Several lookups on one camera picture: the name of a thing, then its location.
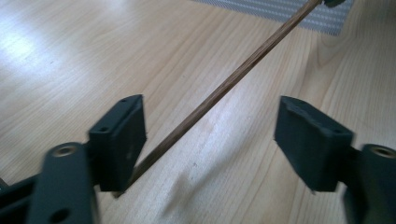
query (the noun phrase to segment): striped gray fabric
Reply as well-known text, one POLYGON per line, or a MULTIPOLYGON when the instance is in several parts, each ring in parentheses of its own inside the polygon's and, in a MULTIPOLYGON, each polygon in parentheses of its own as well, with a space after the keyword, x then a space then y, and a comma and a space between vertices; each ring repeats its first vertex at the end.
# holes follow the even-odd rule
MULTIPOLYGON (((216 7, 224 7, 266 19, 285 22, 306 0, 194 0, 216 7)), ((316 7, 300 26, 329 35, 339 35, 352 7, 353 0, 346 0, 337 7, 316 7)))

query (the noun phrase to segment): wooden stick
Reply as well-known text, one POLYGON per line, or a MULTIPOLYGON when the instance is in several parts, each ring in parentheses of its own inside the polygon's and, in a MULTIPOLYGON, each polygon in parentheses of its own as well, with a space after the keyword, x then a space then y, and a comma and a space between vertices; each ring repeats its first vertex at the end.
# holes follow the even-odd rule
POLYGON ((135 168, 130 186, 143 175, 169 148, 177 142, 198 120, 203 117, 228 91, 230 91, 271 49, 273 49, 297 24, 322 0, 309 0, 276 32, 247 58, 221 85, 219 85, 191 114, 189 114, 148 156, 135 168))

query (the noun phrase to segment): table surface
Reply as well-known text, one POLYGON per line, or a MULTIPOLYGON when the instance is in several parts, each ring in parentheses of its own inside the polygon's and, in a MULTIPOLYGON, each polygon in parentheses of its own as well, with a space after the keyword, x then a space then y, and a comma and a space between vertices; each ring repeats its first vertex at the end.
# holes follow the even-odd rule
MULTIPOLYGON (((280 95, 396 148, 396 1, 355 1, 339 36, 296 28, 118 200, 103 223, 345 223, 273 140, 280 95)), ((87 140, 142 93, 140 161, 281 23, 188 0, 0 2, 0 177, 37 174, 46 151, 87 140)))

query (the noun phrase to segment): stick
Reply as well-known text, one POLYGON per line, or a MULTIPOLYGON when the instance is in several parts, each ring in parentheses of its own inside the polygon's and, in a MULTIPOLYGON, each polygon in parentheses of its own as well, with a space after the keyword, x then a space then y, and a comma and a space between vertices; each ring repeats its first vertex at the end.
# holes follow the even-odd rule
POLYGON ((302 21, 322 0, 309 0, 276 32, 271 35, 250 57, 247 58, 221 85, 219 85, 191 114, 155 147, 135 168, 130 186, 142 176, 171 146, 177 142, 207 111, 227 94, 271 49, 273 49, 297 24, 302 21))

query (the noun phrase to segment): gray placemat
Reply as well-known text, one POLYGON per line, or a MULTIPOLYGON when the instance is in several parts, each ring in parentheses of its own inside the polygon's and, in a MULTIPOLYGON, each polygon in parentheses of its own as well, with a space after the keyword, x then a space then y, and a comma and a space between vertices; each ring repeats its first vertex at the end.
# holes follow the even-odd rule
MULTIPOLYGON (((306 0, 193 0, 216 7, 224 7, 266 19, 285 22, 302 7, 306 0)), ((347 13, 353 0, 328 8, 324 5, 316 7, 301 23, 306 29, 319 31, 329 35, 338 35, 343 28, 347 13)))

